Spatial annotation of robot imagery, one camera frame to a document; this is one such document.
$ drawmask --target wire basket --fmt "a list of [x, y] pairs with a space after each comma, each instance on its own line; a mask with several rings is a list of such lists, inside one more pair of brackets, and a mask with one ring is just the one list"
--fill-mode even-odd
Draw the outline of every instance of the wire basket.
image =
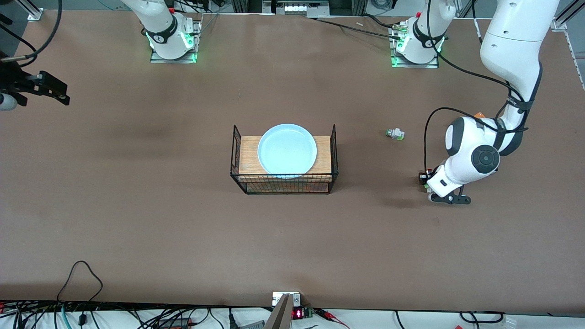
[[331, 156], [331, 172], [329, 173], [240, 173], [241, 151], [242, 136], [234, 125], [230, 176], [246, 194], [329, 194], [339, 174], [335, 125], [329, 137], [328, 152]]

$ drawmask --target round plate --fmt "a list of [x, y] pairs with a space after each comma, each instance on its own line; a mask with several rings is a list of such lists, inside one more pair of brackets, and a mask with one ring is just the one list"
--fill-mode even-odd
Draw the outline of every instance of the round plate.
[[262, 168], [279, 178], [292, 179], [307, 173], [317, 159], [317, 144], [305, 128], [282, 124], [270, 128], [258, 144]]

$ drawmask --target table surface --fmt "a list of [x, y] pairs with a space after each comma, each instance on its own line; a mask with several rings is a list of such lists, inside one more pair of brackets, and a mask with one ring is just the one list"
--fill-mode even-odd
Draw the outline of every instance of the table surface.
[[[41, 44], [54, 17], [25, 39]], [[98, 300], [261, 306], [297, 290], [316, 307], [583, 311], [585, 92], [562, 33], [543, 43], [522, 146], [458, 207], [417, 183], [426, 118], [494, 115], [501, 86], [392, 68], [388, 40], [296, 16], [220, 16], [191, 65], [150, 64], [139, 32], [131, 12], [64, 12], [27, 71], [65, 81], [71, 105], [31, 96], [1, 114], [0, 298], [54, 299], [85, 259]], [[449, 36], [447, 58], [489, 73], [471, 21]], [[430, 166], [455, 117], [433, 118]], [[229, 177], [233, 125], [283, 122], [336, 124], [332, 194], [247, 196]], [[401, 142], [384, 136], [395, 127]], [[97, 287], [78, 268], [63, 298]]]

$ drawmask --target white plate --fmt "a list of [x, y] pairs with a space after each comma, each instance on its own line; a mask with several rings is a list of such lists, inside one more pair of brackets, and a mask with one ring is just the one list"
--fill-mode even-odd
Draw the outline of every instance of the white plate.
[[268, 174], [292, 179], [307, 173], [317, 159], [317, 144], [305, 128], [282, 124], [270, 128], [258, 144], [258, 159]]

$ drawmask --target black circular joint cap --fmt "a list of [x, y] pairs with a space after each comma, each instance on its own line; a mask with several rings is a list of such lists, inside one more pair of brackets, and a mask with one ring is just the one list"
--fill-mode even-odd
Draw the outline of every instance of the black circular joint cap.
[[500, 164], [500, 155], [491, 145], [480, 145], [473, 150], [472, 164], [482, 174], [491, 173]]

